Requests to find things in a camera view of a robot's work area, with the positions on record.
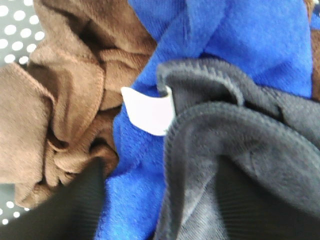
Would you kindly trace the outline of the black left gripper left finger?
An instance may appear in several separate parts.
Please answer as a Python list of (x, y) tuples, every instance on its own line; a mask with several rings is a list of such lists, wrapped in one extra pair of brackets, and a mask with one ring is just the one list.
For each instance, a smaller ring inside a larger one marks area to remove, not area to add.
[(2, 240), (93, 240), (105, 202), (103, 162), (94, 159), (47, 201), (0, 228)]

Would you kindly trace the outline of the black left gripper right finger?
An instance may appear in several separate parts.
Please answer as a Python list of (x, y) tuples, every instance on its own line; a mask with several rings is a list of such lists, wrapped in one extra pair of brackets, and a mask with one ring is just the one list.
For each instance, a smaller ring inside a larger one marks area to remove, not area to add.
[(230, 240), (318, 240), (320, 219), (290, 205), (223, 157), (216, 198)]

